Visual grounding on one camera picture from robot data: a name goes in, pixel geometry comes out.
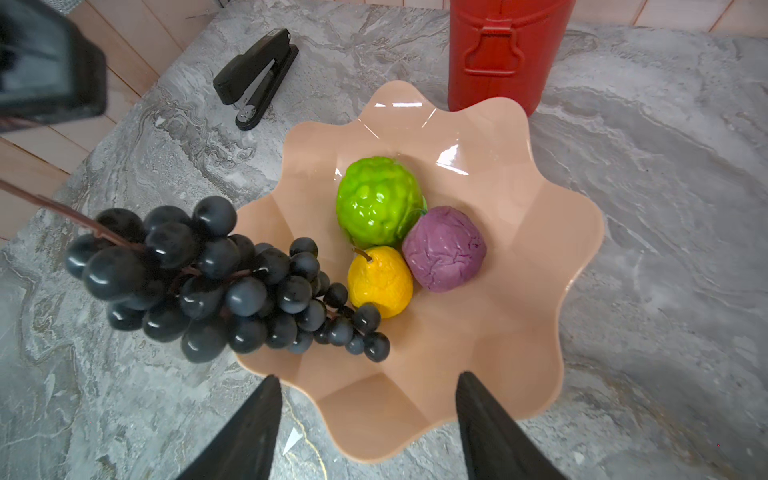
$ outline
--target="grape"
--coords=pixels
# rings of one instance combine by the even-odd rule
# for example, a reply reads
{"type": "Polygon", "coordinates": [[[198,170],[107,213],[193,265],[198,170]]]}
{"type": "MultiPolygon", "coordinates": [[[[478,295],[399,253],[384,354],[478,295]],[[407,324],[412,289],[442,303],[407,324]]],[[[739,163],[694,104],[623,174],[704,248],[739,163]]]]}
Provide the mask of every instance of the grape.
{"type": "Polygon", "coordinates": [[[331,345],[345,346],[354,332],[352,322],[345,316],[338,316],[328,323],[328,341],[331,345]]]}
{"type": "Polygon", "coordinates": [[[178,303],[192,320],[204,319],[221,310],[224,286],[204,276],[193,276],[181,286],[178,303]]]}
{"type": "Polygon", "coordinates": [[[305,332],[314,332],[326,321],[326,306],[319,300],[310,300],[304,310],[297,313],[296,325],[305,332]]]}
{"type": "Polygon", "coordinates": [[[331,323],[330,318],[326,318],[326,321],[320,326],[319,329],[315,330],[315,341],[318,342],[320,345],[328,345],[330,341],[328,340],[328,325],[331,323]]]}
{"type": "Polygon", "coordinates": [[[239,316],[250,316],[258,312],[264,305],[266,287],[259,280],[246,276],[230,285],[224,298],[232,313],[239,316]]]}
{"type": "Polygon", "coordinates": [[[132,310],[149,310],[163,299],[165,291],[166,286],[162,280],[150,280],[120,304],[132,310]]]}
{"type": "Polygon", "coordinates": [[[240,264],[237,266],[238,270],[249,270],[253,268],[253,259],[256,258],[256,251],[253,249],[253,242],[245,235],[235,233],[230,235],[237,250],[240,252],[240,264]]]}
{"type": "Polygon", "coordinates": [[[271,349],[284,349],[296,340],[298,332],[293,316],[278,312],[266,322],[266,345],[271,349]]]}
{"type": "Polygon", "coordinates": [[[208,241],[197,258],[197,268],[208,278],[219,280],[235,271],[240,263],[240,251],[228,238],[208,241]]]}
{"type": "Polygon", "coordinates": [[[90,233],[80,235],[69,244],[64,253],[64,267],[76,279],[83,277],[85,264],[97,252],[112,246],[112,243],[103,239],[96,238],[90,233]]]}
{"type": "Polygon", "coordinates": [[[179,303],[172,296],[153,306],[144,317],[144,334],[161,343],[173,342],[190,324],[179,303]]]}
{"type": "Polygon", "coordinates": [[[257,243],[253,246],[253,252],[258,255],[259,253],[262,253],[264,250],[268,248],[274,248],[272,244],[267,242],[257,243]]]}
{"type": "Polygon", "coordinates": [[[320,262],[311,253],[301,252],[290,257],[289,268],[291,275],[303,276],[311,282],[320,272],[320,262]]]}
{"type": "Polygon", "coordinates": [[[275,300],[285,313],[298,313],[309,305],[312,299],[312,287],[306,278],[289,276],[277,287],[275,300]]]}
{"type": "Polygon", "coordinates": [[[300,237],[290,244],[290,256],[294,256],[297,253],[307,252],[311,253],[313,257],[317,258],[318,250],[317,243],[309,237],[300,237]]]}
{"type": "Polygon", "coordinates": [[[313,298],[325,295],[328,291],[328,285],[331,283],[331,279],[328,278],[328,274],[323,271],[317,274],[317,281],[319,282],[319,286],[317,288],[317,292],[315,292],[314,289],[312,290],[313,298]]]}
{"type": "Polygon", "coordinates": [[[297,355],[301,355],[310,349],[313,340],[314,335],[312,333],[299,330],[299,332],[296,334],[296,339],[290,346],[288,346],[288,351],[297,355]]]}
{"type": "Polygon", "coordinates": [[[268,248],[256,255],[253,275],[265,285],[277,285],[290,270],[290,257],[277,248],[268,248]]]}
{"type": "Polygon", "coordinates": [[[233,315],[227,335],[233,352],[241,355],[255,352],[266,340],[266,324],[254,315],[233,315]]]}
{"type": "Polygon", "coordinates": [[[256,312],[256,315],[259,318],[267,318],[269,314],[272,313],[272,310],[274,309],[275,309],[275,293],[267,290],[266,298],[264,299],[264,304],[261,306],[259,311],[256,312]]]}
{"type": "Polygon", "coordinates": [[[127,299],[146,281],[146,267],[125,247],[108,247],[97,252],[83,271],[86,290],[99,300],[108,302],[127,299]]]}
{"type": "Polygon", "coordinates": [[[144,241],[160,268],[179,269],[192,263],[200,245],[192,229],[183,223],[157,225],[144,241]]]}
{"type": "Polygon", "coordinates": [[[341,283],[331,283],[328,286],[328,291],[323,297],[323,300],[325,300],[327,306],[331,308],[339,308],[340,306],[344,306],[348,298],[349,294],[344,285],[341,283]]]}
{"type": "Polygon", "coordinates": [[[144,241],[144,226],[141,218],[124,208],[108,208],[96,216],[96,221],[129,242],[144,241]]]}
{"type": "Polygon", "coordinates": [[[107,306],[107,321],[113,329],[123,332],[138,330],[143,318],[144,312],[129,309],[120,303],[110,303],[107,306]]]}
{"type": "Polygon", "coordinates": [[[210,362],[227,346],[227,328],[218,315],[192,322],[181,337],[181,352],[192,363],[210,362]]]}
{"type": "Polygon", "coordinates": [[[366,348],[366,344],[362,339],[360,332],[354,332],[352,339],[345,346],[346,351],[353,355],[359,355],[366,348]]]}
{"type": "Polygon", "coordinates": [[[366,344],[365,354],[372,361],[383,362],[389,356],[389,339],[383,333],[369,333],[363,341],[366,344]]]}
{"type": "Polygon", "coordinates": [[[340,316],[345,316],[349,319],[352,318],[352,315],[355,314],[355,310],[352,310],[347,305],[342,305],[339,308],[336,309],[336,313],[338,313],[340,316]]]}
{"type": "Polygon", "coordinates": [[[164,223],[183,223],[191,227],[192,219],[187,215],[187,212],[173,205],[154,208],[144,217],[144,229],[147,233],[152,233],[152,230],[164,223]]]}
{"type": "Polygon", "coordinates": [[[352,325],[363,335],[373,333],[379,328],[382,322],[382,314],[373,303],[362,305],[352,315],[352,325]]]}
{"type": "Polygon", "coordinates": [[[195,227],[209,237],[225,237],[237,223],[237,212],[224,197],[208,197],[195,205],[192,214],[195,227]]]}

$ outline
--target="yellow fruit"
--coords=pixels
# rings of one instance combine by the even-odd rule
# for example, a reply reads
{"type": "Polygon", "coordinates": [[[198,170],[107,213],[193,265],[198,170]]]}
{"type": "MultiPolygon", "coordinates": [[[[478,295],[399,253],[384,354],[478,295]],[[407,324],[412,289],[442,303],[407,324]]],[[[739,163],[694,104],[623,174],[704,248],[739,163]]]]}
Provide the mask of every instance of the yellow fruit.
{"type": "Polygon", "coordinates": [[[349,301],[355,307],[373,303],[383,319],[393,317],[411,302],[411,270],[392,247],[373,247],[366,253],[373,258],[371,263],[358,255],[349,266],[349,301]]]}

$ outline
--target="white triangle mark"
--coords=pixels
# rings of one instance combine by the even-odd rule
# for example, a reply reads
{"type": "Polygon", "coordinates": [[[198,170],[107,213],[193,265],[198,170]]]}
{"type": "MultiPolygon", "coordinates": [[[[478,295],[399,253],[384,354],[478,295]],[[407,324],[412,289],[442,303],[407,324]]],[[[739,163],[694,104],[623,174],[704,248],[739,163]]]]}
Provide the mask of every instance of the white triangle mark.
{"type": "Polygon", "coordinates": [[[292,429],[290,431],[290,435],[288,435],[288,441],[286,442],[286,448],[283,449],[283,455],[288,453],[288,451],[293,448],[293,446],[301,440],[301,438],[304,437],[304,435],[298,433],[296,429],[292,429]]]}

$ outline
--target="bunch of grapes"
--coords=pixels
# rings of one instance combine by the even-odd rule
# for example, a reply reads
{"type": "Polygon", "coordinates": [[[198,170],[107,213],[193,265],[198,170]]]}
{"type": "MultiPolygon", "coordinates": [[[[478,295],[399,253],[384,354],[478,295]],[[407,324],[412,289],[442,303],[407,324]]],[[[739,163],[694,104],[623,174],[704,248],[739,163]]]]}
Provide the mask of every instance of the bunch of grapes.
{"type": "Polygon", "coordinates": [[[110,208],[95,221],[110,234],[79,236],[65,266],[93,297],[109,302],[107,320],[116,330],[143,329],[161,343],[181,338],[181,351],[195,363],[211,361],[227,344],[236,353],[266,344],[301,354],[318,342],[374,362],[389,355],[389,339],[376,332],[379,311],[346,305],[344,285],[320,270],[314,240],[294,240],[286,255],[230,235],[237,212],[225,198],[201,200],[191,217],[165,205],[144,220],[110,208]]]}

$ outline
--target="stapler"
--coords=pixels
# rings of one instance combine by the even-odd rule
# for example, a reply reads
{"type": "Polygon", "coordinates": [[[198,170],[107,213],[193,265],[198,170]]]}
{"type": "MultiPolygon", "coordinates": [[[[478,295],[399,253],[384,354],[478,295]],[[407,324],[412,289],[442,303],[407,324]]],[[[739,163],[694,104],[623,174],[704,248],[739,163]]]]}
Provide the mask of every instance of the stapler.
{"type": "Polygon", "coordinates": [[[234,105],[239,129],[250,130],[259,124],[298,54],[298,47],[290,44],[288,29],[278,28],[216,75],[214,89],[225,105],[234,105]]]}

